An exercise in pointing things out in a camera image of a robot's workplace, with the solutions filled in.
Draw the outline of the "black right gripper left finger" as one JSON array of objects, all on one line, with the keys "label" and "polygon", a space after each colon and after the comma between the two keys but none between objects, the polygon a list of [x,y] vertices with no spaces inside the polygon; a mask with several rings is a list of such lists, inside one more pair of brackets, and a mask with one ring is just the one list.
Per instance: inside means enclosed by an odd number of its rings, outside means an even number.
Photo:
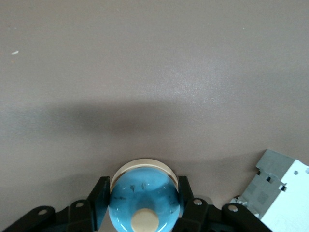
[{"label": "black right gripper left finger", "polygon": [[110,201],[110,178],[101,177],[88,197],[56,212],[51,206],[33,208],[1,232],[95,232]]}]

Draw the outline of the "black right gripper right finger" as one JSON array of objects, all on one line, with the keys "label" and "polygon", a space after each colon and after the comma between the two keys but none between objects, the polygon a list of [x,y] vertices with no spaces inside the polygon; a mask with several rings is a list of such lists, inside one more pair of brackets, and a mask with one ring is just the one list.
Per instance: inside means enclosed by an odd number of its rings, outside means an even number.
[{"label": "black right gripper right finger", "polygon": [[228,203],[218,209],[194,197],[186,176],[179,176],[178,183],[183,213],[172,232],[272,232],[245,206]]}]

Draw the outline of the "scratched light blue bell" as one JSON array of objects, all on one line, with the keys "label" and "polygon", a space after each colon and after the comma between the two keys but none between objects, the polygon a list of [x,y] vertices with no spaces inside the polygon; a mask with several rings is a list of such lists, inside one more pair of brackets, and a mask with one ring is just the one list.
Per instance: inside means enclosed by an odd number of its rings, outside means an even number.
[{"label": "scratched light blue bell", "polygon": [[136,159],[111,181],[109,217],[117,232],[171,232],[182,208],[179,181],[164,163]]}]

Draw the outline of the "white circuit breaker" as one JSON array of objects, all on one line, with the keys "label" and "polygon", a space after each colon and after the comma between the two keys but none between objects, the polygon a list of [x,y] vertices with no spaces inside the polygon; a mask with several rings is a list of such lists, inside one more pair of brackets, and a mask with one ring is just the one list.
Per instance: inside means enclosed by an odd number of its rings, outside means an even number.
[{"label": "white circuit breaker", "polygon": [[309,232],[309,166],[267,150],[258,173],[231,202],[245,206],[272,232]]}]

